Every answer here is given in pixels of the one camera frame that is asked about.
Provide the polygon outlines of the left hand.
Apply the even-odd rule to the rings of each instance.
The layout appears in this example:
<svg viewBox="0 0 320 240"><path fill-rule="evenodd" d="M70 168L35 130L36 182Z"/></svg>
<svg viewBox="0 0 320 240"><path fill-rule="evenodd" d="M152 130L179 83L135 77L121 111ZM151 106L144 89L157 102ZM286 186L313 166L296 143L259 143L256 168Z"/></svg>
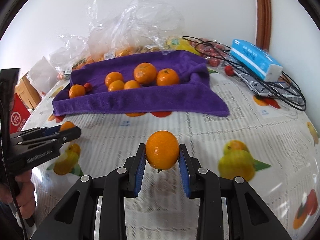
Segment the left hand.
<svg viewBox="0 0 320 240"><path fill-rule="evenodd" d="M15 180L22 183L20 194L16 197L18 207L23 219L30 218L35 211L35 187L31 181L32 170L25 171L22 174L15 177ZM1 184L1 201L5 204L12 202L12 195L9 188Z"/></svg>

